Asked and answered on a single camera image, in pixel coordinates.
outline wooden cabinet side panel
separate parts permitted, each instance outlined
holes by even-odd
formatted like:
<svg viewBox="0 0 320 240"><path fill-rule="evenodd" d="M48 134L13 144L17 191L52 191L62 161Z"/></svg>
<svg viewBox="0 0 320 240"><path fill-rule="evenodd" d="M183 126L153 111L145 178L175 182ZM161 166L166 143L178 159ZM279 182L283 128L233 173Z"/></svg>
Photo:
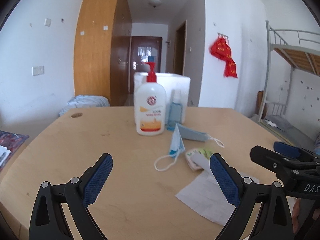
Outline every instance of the wooden cabinet side panel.
<svg viewBox="0 0 320 240"><path fill-rule="evenodd" d="M116 5L117 0L82 2L74 50L76 95L104 96L110 100L110 50Z"/></svg>
<svg viewBox="0 0 320 240"><path fill-rule="evenodd" d="M111 43L111 106L123 106L129 94L129 55L132 19L128 0L118 0Z"/></svg>

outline blue spray bottle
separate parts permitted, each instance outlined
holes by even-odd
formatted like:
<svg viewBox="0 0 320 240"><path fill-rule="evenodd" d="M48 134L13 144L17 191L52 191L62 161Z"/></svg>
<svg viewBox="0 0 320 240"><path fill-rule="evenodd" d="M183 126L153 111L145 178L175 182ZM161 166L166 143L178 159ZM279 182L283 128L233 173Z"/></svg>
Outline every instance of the blue spray bottle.
<svg viewBox="0 0 320 240"><path fill-rule="evenodd" d="M173 131L176 123L181 123L182 104L181 104L181 90L176 89L173 95L173 102L170 104L169 118L167 130Z"/></svg>

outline table top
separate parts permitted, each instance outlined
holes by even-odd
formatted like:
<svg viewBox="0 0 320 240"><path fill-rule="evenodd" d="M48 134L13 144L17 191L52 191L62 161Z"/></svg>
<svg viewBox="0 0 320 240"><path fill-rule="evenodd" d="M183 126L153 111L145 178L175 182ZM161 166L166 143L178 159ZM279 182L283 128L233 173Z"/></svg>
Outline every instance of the table top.
<svg viewBox="0 0 320 240"><path fill-rule="evenodd" d="M82 116L72 118L75 113ZM245 116L232 109L188 107L184 125L207 132L225 145L222 149L213 140L185 140L187 150L211 148L230 166L260 179L260 183L276 180L274 173L251 162L249 152L256 145L272 149L277 138ZM199 172L189 168L184 155L168 171L154 168L154 161L168 153L172 133L165 130L146 137L135 129L133 107L68 111L14 161L1 182L0 202L27 229L43 181L66 183L81 176L107 152L113 157L113 170L89 211L108 239L214 239L222 226L175 197ZM66 204L63 209L75 240L81 239Z"/></svg>

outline light switch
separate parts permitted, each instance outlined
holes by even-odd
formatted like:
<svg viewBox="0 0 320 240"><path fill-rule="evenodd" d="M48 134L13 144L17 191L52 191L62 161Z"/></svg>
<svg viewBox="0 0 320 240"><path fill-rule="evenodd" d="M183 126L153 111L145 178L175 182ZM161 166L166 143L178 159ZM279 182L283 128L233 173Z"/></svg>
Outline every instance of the light switch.
<svg viewBox="0 0 320 240"><path fill-rule="evenodd" d="M39 67L39 75L43 75L44 74L44 66L40 66Z"/></svg>
<svg viewBox="0 0 320 240"><path fill-rule="evenodd" d="M32 67L31 73L33 76L39 75L39 67Z"/></svg>
<svg viewBox="0 0 320 240"><path fill-rule="evenodd" d="M50 25L51 25L51 19L46 18L46 19L44 20L44 25L50 27Z"/></svg>

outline human hand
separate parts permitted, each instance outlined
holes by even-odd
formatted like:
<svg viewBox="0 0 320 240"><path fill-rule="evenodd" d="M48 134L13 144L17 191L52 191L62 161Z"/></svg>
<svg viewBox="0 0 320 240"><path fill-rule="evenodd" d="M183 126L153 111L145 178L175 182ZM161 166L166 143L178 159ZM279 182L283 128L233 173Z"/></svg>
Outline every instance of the human hand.
<svg viewBox="0 0 320 240"><path fill-rule="evenodd" d="M298 216L300 213L300 198L297 199L296 203L293 206L292 210L292 225L293 232L296 233L299 229ZM313 220L317 220L320 215L320 208L316 209L312 215Z"/></svg>

